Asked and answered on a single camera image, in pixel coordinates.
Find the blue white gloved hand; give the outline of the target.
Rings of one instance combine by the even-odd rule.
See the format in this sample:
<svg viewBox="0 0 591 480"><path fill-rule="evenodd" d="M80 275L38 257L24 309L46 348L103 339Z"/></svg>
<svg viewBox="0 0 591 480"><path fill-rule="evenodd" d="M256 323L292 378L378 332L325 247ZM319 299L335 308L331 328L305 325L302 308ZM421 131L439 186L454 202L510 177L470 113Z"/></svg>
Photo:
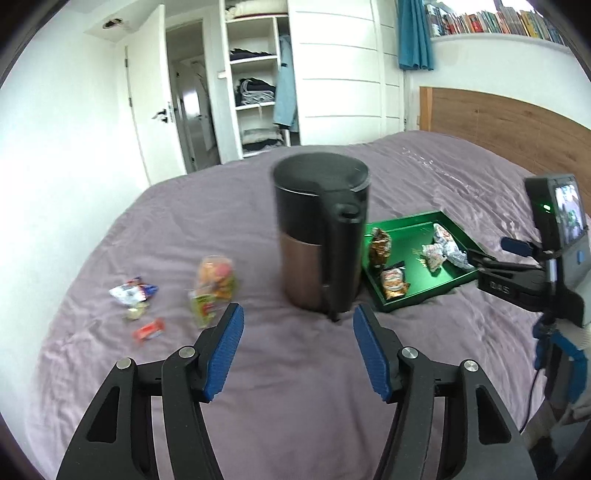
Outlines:
<svg viewBox="0 0 591 480"><path fill-rule="evenodd" d="M544 400L522 428L526 447L533 450L563 427L590 419L590 326L558 319L540 319L533 327L534 369L546 377Z"/></svg>

